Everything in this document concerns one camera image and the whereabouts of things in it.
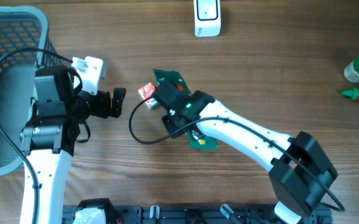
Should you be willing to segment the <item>small orange white box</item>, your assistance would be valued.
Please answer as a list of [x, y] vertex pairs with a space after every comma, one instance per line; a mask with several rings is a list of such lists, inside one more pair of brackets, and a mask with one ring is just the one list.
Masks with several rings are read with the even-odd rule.
[[141, 98], [144, 100], [147, 99], [147, 101], [145, 101], [144, 104], [150, 110], [154, 109], [158, 105], [158, 102], [154, 98], [151, 98], [151, 96], [155, 92], [155, 90], [156, 90], [156, 86], [154, 84], [152, 84], [151, 82], [140, 87], [140, 89], [138, 89], [138, 93], [141, 96]]

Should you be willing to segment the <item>green white sachet packet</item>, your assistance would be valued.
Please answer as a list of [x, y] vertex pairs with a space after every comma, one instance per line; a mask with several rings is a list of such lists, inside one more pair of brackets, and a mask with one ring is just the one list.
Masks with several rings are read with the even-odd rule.
[[[190, 93], [190, 90], [182, 78], [180, 73], [176, 70], [159, 70], [153, 69], [158, 84], [161, 84], [164, 80], [169, 80], [174, 83], [180, 91]], [[186, 133], [190, 147], [196, 148], [201, 151], [211, 151], [218, 149], [218, 143], [215, 138], [204, 136], [197, 131], [191, 130]]]

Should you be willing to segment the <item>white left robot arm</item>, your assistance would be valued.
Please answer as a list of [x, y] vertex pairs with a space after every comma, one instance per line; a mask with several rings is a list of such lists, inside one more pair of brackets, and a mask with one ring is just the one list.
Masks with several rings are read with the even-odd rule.
[[21, 131], [21, 151], [31, 169], [25, 169], [21, 223], [61, 223], [65, 184], [72, 165], [80, 125], [89, 116], [121, 115], [125, 88], [112, 93], [85, 90], [72, 84], [74, 68], [56, 65], [35, 73], [37, 100], [32, 116]]

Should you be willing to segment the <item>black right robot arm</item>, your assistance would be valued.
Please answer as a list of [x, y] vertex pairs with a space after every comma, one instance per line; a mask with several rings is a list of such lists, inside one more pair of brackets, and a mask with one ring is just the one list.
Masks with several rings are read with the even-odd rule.
[[311, 217], [338, 176], [321, 145], [307, 132], [292, 137], [269, 130], [232, 112], [211, 95], [186, 93], [169, 80], [152, 97], [167, 111], [163, 120], [170, 137], [195, 130], [225, 142], [266, 170], [279, 200], [274, 213], [285, 223]]

